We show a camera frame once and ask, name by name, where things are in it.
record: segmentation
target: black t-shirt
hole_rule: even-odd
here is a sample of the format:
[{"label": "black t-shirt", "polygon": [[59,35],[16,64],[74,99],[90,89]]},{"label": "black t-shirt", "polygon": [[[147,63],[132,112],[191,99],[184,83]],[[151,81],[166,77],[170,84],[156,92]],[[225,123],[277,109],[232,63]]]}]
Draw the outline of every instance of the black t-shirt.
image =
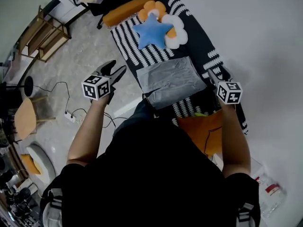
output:
[{"label": "black t-shirt", "polygon": [[94,162],[67,165],[58,179],[63,226],[260,221],[258,183],[225,179],[182,129],[160,119],[121,129]]}]

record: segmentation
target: concrete floor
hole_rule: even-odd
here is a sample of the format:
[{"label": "concrete floor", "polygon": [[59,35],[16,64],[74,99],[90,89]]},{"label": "concrete floor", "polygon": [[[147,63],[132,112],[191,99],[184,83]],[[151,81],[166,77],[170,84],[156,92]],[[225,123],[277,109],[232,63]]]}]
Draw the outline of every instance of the concrete floor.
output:
[{"label": "concrete floor", "polygon": [[[98,20],[99,17],[94,17],[90,11],[77,19],[70,26],[72,39],[47,63],[36,61],[27,74],[33,77],[34,85],[48,90],[51,90],[56,82],[65,81],[71,96],[67,106],[67,111],[70,113],[78,108],[89,109],[90,102],[83,96],[81,88],[81,82],[88,74],[109,60],[117,61],[114,69],[126,65],[109,29],[104,26],[101,30],[97,30]],[[126,71],[115,87],[115,96],[106,108],[106,112],[113,118],[121,114],[129,117],[133,107],[140,101],[142,91],[130,70]],[[32,97],[44,95],[48,95],[48,99],[37,103],[37,114],[40,118],[56,117],[56,119],[40,123],[36,134],[19,142],[17,151],[20,154],[27,154],[26,147],[31,142],[39,144],[52,161],[58,175],[65,166],[68,149],[85,113],[82,110],[77,111],[75,123],[64,117],[68,94],[63,83],[58,84],[52,93],[34,87]],[[115,123],[118,126],[122,121],[123,119],[116,119]],[[109,122],[110,120],[105,117],[104,126]],[[102,154],[110,144],[114,129],[112,123],[103,129],[99,154]],[[47,187],[35,175],[31,175],[30,178],[37,184],[40,193]]]}]

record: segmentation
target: folded gray cloth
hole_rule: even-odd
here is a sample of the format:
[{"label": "folded gray cloth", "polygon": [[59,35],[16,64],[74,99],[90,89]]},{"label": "folded gray cloth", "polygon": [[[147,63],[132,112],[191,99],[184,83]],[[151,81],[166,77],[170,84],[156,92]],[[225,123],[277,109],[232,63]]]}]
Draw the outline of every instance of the folded gray cloth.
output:
[{"label": "folded gray cloth", "polygon": [[189,57],[164,61],[137,70],[143,93],[155,109],[181,101],[203,89],[206,84],[199,77]]}]

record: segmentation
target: jeans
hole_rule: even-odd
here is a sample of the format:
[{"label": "jeans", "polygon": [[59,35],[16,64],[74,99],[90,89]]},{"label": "jeans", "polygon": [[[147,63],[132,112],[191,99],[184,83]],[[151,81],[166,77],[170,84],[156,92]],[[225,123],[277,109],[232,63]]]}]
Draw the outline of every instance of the jeans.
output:
[{"label": "jeans", "polygon": [[153,118],[153,108],[149,105],[146,99],[143,99],[140,103],[138,103],[134,114],[127,120],[123,121],[123,123],[120,124],[120,126],[115,130],[113,137],[124,127]]}]

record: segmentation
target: black and white striped blanket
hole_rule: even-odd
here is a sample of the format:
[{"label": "black and white striped blanket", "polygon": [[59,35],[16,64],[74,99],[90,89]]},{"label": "black and white striped blanket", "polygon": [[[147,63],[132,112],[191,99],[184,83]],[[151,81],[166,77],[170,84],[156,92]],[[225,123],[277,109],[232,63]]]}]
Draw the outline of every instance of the black and white striped blanket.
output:
[{"label": "black and white striped blanket", "polygon": [[[223,62],[202,27],[180,0],[157,1],[161,1],[166,6],[167,13],[177,15],[182,19],[184,29],[188,34],[187,44],[181,45],[177,50],[169,48],[162,50],[152,44],[139,50],[139,36],[132,29],[133,25],[142,23],[138,16],[120,23],[111,30],[115,43],[136,79],[136,71],[140,68],[151,66],[162,61],[190,56],[197,72],[208,87],[178,103],[158,110],[156,114],[160,117],[165,116],[171,118],[172,122],[176,125],[178,124],[176,120],[177,117],[194,116],[194,113],[211,115],[220,108],[217,107],[207,70],[211,69],[218,78],[226,79],[226,76],[221,72]],[[237,106],[236,111],[243,133],[246,134],[248,128],[241,105]]]}]

